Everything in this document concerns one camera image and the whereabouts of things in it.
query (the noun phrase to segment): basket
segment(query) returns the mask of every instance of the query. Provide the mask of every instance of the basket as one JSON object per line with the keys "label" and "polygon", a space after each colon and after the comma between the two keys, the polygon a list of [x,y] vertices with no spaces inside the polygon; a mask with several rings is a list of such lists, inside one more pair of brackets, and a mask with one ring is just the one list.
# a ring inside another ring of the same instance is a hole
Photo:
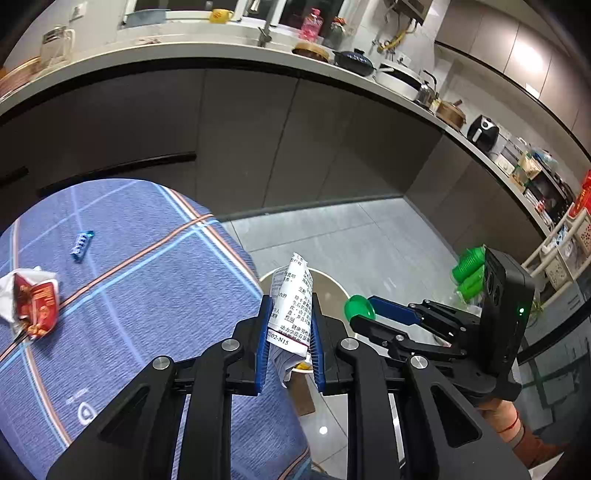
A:
{"label": "basket", "polygon": [[585,252],[585,256],[588,257],[591,254],[591,223],[589,222],[589,216],[583,220],[575,233],[575,237]]}
{"label": "basket", "polygon": [[545,269],[546,276],[555,290],[558,290],[569,279],[566,265],[560,255],[556,255]]}

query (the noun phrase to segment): pink bottle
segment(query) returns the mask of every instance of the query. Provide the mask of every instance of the pink bottle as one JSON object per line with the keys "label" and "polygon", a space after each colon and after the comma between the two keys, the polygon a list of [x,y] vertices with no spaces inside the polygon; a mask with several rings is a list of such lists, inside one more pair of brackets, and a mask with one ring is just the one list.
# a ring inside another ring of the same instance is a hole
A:
{"label": "pink bottle", "polygon": [[322,18],[319,16],[320,10],[317,8],[312,9],[312,13],[308,15],[304,19],[304,23],[300,29],[299,37],[302,40],[312,41],[316,40],[318,37],[318,32],[320,31],[320,27],[322,27]]}

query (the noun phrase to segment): stack of green cups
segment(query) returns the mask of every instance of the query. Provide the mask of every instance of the stack of green cups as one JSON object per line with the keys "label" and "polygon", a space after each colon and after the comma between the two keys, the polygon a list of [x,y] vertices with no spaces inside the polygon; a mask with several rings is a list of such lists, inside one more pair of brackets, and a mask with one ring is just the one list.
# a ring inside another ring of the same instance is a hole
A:
{"label": "stack of green cups", "polygon": [[467,249],[458,264],[452,269],[452,277],[458,284],[457,290],[465,301],[482,291],[486,247]]}

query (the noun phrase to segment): microwave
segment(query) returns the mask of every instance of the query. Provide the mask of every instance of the microwave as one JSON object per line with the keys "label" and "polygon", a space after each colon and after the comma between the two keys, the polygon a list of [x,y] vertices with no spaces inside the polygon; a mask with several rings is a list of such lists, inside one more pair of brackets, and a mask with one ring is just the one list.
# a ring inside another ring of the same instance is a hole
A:
{"label": "microwave", "polygon": [[572,193],[565,188],[560,178],[554,179],[544,167],[540,173],[529,180],[527,188],[536,199],[544,202],[546,213],[555,225],[574,201]]}

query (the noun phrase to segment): blue plaid tablecloth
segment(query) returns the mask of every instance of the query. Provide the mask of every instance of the blue plaid tablecloth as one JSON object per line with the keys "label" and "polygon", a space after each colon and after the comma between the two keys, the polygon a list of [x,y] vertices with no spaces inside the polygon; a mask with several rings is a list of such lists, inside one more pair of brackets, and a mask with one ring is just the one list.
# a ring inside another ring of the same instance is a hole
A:
{"label": "blue plaid tablecloth", "polygon": [[[86,230],[95,237],[77,264],[70,250]],[[85,182],[23,214],[0,237],[0,276],[36,266],[58,275],[60,317],[0,364],[0,429],[38,479],[153,357],[200,355],[262,296],[249,255],[206,208],[141,180]],[[12,338],[0,319],[0,350]],[[306,438],[271,368],[261,395],[233,398],[232,478],[308,474]]]}

